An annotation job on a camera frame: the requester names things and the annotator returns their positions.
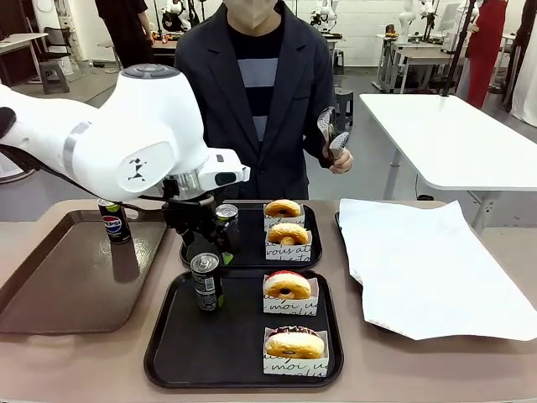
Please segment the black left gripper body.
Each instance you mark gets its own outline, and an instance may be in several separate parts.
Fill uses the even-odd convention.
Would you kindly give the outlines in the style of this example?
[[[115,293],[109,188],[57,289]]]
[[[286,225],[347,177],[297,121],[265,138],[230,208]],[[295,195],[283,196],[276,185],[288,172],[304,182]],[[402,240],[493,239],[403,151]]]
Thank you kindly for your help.
[[[214,197],[205,196],[190,201],[167,201],[162,211],[167,226],[182,237],[184,244],[202,239],[215,243],[215,208]]]

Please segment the person's left hand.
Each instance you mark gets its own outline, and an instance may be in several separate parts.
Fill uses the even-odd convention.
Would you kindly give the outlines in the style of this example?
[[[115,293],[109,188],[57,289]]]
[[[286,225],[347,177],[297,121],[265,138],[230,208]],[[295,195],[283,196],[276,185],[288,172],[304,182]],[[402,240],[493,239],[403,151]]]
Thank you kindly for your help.
[[[336,175],[348,172],[353,164],[352,153],[347,148],[339,149],[338,152],[338,156],[335,156],[329,148],[325,147],[320,159],[320,166]]]

